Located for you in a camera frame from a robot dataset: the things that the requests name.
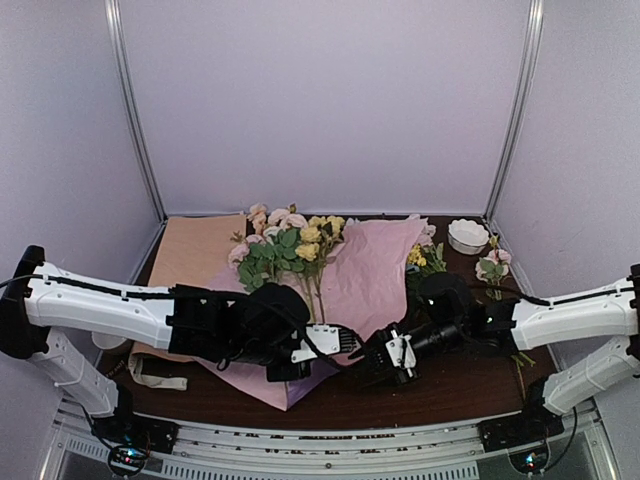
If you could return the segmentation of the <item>purple pink wrapping paper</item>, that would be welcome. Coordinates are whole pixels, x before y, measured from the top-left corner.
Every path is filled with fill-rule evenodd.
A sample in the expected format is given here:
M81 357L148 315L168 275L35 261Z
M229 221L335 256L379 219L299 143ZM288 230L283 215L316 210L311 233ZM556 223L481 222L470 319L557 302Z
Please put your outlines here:
M407 309L405 265L425 226L423 219L368 220L348 225L344 242L331 253L321 292L325 320L344 325L362 338L401 320ZM312 363L311 376L271 383L266 369L232 363L220 371L207 360L197 361L213 375L276 409L287 411L325 379L336 374L326 363Z

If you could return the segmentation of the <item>yellow rose stem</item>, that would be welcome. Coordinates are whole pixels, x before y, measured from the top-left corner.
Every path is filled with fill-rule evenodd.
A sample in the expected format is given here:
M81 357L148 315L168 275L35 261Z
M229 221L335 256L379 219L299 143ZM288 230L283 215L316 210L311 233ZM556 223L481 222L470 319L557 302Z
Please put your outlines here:
M311 322L326 323L322 294L324 270L335 247L344 241L346 220L342 216L312 216L308 226L300 230L300 243L295 252L302 271L297 279L311 314Z

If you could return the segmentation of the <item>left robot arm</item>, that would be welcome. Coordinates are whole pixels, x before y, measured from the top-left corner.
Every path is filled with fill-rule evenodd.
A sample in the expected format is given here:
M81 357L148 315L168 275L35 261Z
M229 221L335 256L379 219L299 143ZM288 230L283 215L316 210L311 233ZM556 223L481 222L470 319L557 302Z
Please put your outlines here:
M123 444L144 433L132 396L88 364L67 341L67 328L202 359L220 371L233 363L259 365L271 382L307 377L316 359L336 367L335 356L363 343L348 327L311 324L307 304L286 285L267 283L246 294L119 284L62 270L36 245L1 287L2 352L38 364Z

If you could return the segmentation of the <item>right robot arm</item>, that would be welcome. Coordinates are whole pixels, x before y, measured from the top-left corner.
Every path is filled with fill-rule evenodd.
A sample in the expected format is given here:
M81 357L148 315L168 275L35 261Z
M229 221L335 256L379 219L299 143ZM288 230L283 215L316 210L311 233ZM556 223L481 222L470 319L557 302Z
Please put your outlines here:
M550 344L606 338L595 352L532 384L523 411L513 419L519 440L535 440L557 419L595 394L639 372L639 268L610 285L551 298L518 294L478 303L465 280L436 273L423 280L418 297L427 324L403 331L396 324L376 331L353 359L372 379L399 384L416 377L419 358L464 343L488 354L524 353Z

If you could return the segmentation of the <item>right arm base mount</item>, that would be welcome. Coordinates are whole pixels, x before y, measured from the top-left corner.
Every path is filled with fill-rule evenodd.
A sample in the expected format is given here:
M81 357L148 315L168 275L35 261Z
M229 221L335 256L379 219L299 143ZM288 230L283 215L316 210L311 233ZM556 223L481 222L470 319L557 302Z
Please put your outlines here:
M478 424L484 451L505 450L511 467L528 476L541 474L550 466L548 440L563 432L563 420L556 415L536 417L521 412Z

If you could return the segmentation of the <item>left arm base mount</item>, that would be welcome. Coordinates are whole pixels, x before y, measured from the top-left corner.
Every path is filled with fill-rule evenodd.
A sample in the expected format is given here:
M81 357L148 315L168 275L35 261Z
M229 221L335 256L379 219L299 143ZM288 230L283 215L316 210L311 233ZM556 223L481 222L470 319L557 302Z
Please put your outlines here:
M152 453L173 452L179 425L134 415L132 419L90 417L92 434L107 448L107 466L119 477L142 472Z

